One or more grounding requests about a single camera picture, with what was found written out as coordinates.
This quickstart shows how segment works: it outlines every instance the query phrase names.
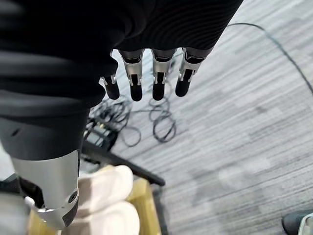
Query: black wire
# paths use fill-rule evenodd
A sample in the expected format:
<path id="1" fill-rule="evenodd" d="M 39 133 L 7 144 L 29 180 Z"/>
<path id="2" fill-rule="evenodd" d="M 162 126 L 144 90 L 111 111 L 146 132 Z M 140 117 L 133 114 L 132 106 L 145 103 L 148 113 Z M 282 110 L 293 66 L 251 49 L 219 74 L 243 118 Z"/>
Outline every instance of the black wire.
<path id="1" fill-rule="evenodd" d="M 263 31 L 265 33 L 265 36 L 268 39 L 270 39 L 280 49 L 280 51 L 287 57 L 287 59 L 295 66 L 295 68 L 297 69 L 297 71 L 300 73 L 301 77 L 303 78 L 303 80 L 307 84 L 311 94 L 313 95 L 313 87 L 310 84 L 310 82 L 308 81 L 308 78 L 304 75 L 304 73 L 302 72 L 302 70 L 300 69 L 298 64 L 294 61 L 294 59 L 292 59 L 292 57 L 284 49 L 283 45 L 281 45 L 281 43 L 279 41 L 277 41 L 266 29 L 264 29 L 263 27 L 261 27 L 257 24 L 253 24 L 253 23 L 232 23 L 232 24 L 229 24 L 227 27 L 234 26 L 234 25 L 248 25 L 248 26 L 258 28 L 259 30 Z"/>
<path id="2" fill-rule="evenodd" d="M 130 101 L 126 96 L 121 95 L 120 97 L 124 100 L 122 101 L 113 101 L 110 99 L 103 100 L 98 107 L 93 110 L 93 119 L 103 123 L 105 126 L 108 126 L 110 129 L 117 131 L 127 147 L 134 147 L 138 145 L 141 141 L 141 131 L 135 126 L 129 125 L 129 120 L 131 116 L 138 113 L 148 113 L 149 120 L 152 122 L 152 135 L 159 143 L 166 143 L 171 141 L 176 136 L 176 121 L 173 118 L 172 113 L 170 112 L 170 101 L 169 97 L 174 92 L 172 85 L 169 81 L 165 81 L 167 90 L 169 93 L 164 96 L 161 102 L 154 104 L 154 99 L 149 100 L 149 106 L 151 109 L 141 109 L 141 110 L 132 110 L 133 102 Z M 148 88 L 148 93 L 152 92 L 152 88 Z M 170 123 L 169 128 L 166 130 L 165 135 L 161 135 L 157 131 L 158 126 L 167 121 Z M 138 139 L 135 143 L 128 143 L 123 135 L 122 130 L 129 129 L 133 130 L 138 134 Z"/>

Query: floor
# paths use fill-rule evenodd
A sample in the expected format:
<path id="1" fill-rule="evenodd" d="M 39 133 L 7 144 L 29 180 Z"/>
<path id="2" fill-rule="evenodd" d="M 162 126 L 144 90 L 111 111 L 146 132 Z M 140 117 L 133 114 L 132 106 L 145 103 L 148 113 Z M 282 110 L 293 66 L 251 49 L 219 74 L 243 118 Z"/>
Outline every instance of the floor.
<path id="1" fill-rule="evenodd" d="M 246 0 L 232 22 L 265 27 L 313 84 L 312 9 L 311 0 Z M 168 78 L 173 86 L 178 69 Z M 117 79 L 128 95 L 122 65 Z M 151 83 L 146 51 L 145 91 Z M 134 110 L 147 109 L 151 96 L 146 92 Z M 168 234 L 282 235 L 283 215 L 313 208 L 313 96 L 261 31 L 227 28 L 189 94 L 170 102 L 178 127 L 171 142 L 158 143 L 141 113 L 130 122 L 142 132 L 140 144 L 127 148 L 118 139 L 112 150 L 165 178 L 160 199 Z M 123 135 L 129 143 L 137 138 L 132 130 Z M 13 169 L 7 157 L 0 161 L 5 178 Z"/>

